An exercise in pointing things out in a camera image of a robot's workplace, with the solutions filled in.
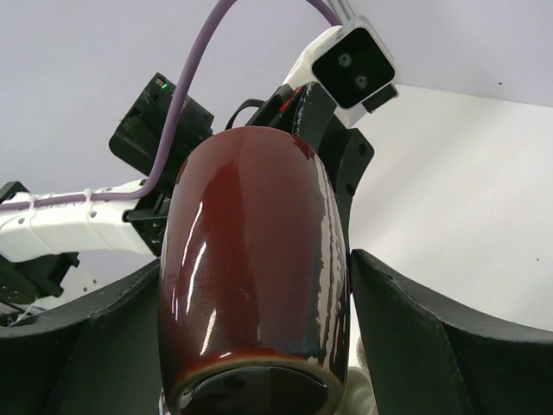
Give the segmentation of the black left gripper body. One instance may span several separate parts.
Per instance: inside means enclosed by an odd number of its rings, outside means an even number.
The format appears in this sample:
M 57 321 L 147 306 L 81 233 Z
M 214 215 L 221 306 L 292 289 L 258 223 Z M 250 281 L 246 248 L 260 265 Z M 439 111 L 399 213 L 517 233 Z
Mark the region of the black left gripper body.
M 255 108 L 244 126 L 230 118 L 235 135 L 246 136 L 238 167 L 245 179 L 245 245 L 262 259 L 314 259 L 326 244 L 323 205 L 333 202 L 344 251 L 351 254 L 353 197 L 374 155 L 359 129 L 346 126 L 337 106 L 314 82 L 280 86 Z

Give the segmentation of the dark brown mug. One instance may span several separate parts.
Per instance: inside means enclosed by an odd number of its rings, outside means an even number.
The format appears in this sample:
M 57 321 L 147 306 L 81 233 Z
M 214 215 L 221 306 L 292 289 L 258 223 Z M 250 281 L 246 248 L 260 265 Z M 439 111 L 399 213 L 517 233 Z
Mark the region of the dark brown mug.
M 173 414 L 333 414 L 349 351 L 346 247 L 308 144 L 223 131 L 177 177 L 158 300 Z

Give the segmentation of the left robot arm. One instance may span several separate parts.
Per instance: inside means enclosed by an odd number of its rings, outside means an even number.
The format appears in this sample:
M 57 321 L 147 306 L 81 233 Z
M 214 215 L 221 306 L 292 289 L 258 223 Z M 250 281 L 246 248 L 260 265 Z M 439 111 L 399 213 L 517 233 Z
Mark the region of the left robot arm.
M 315 150 L 331 180 L 340 214 L 347 219 L 373 147 L 349 127 L 323 88 L 306 82 L 280 86 L 266 100 L 248 99 L 249 125 L 272 127 L 301 138 Z M 68 301 L 66 275 L 84 251 L 131 251 L 158 255 L 176 177 L 186 158 L 211 137 L 213 115 L 187 99 L 168 160 L 151 190 L 144 180 L 77 194 L 34 195 L 20 182 L 1 188 L 1 316 L 13 322 L 24 313 Z

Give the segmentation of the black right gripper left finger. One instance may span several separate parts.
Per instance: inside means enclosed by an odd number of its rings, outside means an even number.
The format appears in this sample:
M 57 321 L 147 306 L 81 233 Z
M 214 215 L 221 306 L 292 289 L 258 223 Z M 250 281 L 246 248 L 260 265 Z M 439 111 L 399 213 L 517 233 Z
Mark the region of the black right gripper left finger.
M 3 414 L 157 414 L 159 263 L 1 330 Z

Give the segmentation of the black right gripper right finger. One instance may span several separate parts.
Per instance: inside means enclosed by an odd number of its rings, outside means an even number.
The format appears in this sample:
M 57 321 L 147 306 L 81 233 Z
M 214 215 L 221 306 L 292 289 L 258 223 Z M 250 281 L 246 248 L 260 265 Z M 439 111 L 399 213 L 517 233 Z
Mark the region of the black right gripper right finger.
M 381 414 L 550 414 L 552 334 L 472 309 L 350 256 L 359 328 Z

